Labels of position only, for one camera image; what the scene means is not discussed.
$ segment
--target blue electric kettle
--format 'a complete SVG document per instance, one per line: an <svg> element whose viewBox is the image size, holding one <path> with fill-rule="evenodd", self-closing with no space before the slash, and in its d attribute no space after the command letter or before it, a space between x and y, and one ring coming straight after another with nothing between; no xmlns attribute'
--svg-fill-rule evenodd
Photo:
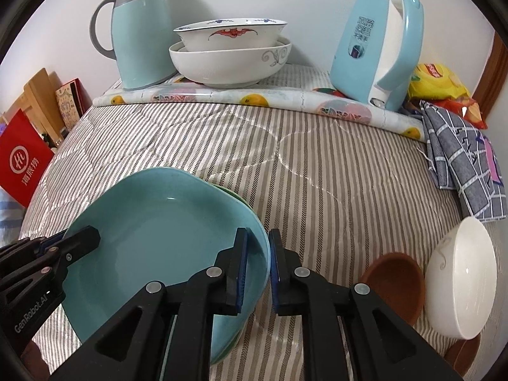
<svg viewBox="0 0 508 381"><path fill-rule="evenodd" d="M103 48L96 34L97 14L108 3L114 3L113 50ZM90 20L90 39L99 53L116 60L125 89L161 83L176 71L169 55L175 35L166 0L104 0Z"/></svg>
<svg viewBox="0 0 508 381"><path fill-rule="evenodd" d="M420 0L356 0L330 80L354 100L397 111L420 59L422 40Z"/></svg>

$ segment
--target terracotta bowl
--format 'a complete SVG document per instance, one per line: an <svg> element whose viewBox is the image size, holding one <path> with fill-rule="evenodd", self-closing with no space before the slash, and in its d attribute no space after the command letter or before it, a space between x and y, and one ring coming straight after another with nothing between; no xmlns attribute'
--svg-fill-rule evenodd
<svg viewBox="0 0 508 381"><path fill-rule="evenodd" d="M444 359L457 371L461 377L466 375L467 370L473 364L478 352L480 334L473 339L461 339L453 344L444 355Z"/></svg>
<svg viewBox="0 0 508 381"><path fill-rule="evenodd" d="M425 303L425 278L416 261L392 252L372 263L360 278L408 324L414 325Z"/></svg>

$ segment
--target bowl base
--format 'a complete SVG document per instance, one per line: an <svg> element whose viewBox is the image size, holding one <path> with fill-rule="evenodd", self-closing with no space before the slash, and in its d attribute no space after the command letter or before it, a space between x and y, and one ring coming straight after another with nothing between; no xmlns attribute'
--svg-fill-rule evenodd
<svg viewBox="0 0 508 381"><path fill-rule="evenodd" d="M255 85L259 82L259 80L256 80L254 82L247 82L247 83L235 83L235 84L208 84L203 83L206 87L211 87L213 89L243 89L245 87L249 87L252 85Z"/></svg>

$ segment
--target white bowl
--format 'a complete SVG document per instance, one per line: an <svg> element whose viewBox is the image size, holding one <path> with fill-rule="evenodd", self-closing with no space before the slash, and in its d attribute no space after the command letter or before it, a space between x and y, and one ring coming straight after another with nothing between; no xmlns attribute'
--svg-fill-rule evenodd
<svg viewBox="0 0 508 381"><path fill-rule="evenodd" d="M190 52L273 47L287 23L270 18L226 18L175 28Z"/></svg>
<svg viewBox="0 0 508 381"><path fill-rule="evenodd" d="M291 51L287 38L276 47L188 52L183 42L169 48L176 69L189 80L218 89L247 87L278 72Z"/></svg>
<svg viewBox="0 0 508 381"><path fill-rule="evenodd" d="M494 248L482 223L465 218L434 249L425 274L425 312L450 338L472 339L484 327L496 294Z"/></svg>

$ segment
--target metal screw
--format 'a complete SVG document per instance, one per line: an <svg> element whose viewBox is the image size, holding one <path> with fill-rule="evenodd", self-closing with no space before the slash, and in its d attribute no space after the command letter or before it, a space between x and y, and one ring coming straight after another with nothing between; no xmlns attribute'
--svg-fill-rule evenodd
<svg viewBox="0 0 508 381"><path fill-rule="evenodd" d="M210 268L208 268L206 270L206 274L210 278L216 278L216 277L218 277L218 276L220 276L222 274L222 269L219 268L218 266L211 266Z"/></svg>
<svg viewBox="0 0 508 381"><path fill-rule="evenodd" d="M367 295L370 292L369 285L367 284L356 284L355 292L360 295Z"/></svg>
<svg viewBox="0 0 508 381"><path fill-rule="evenodd" d="M306 267L299 266L298 268L295 269L295 275L299 276L300 278L306 278L310 274L311 272Z"/></svg>
<svg viewBox="0 0 508 381"><path fill-rule="evenodd" d="M157 281L149 282L146 285L145 289L150 294L155 294L156 292L159 292L162 289L162 285L160 282L157 282Z"/></svg>

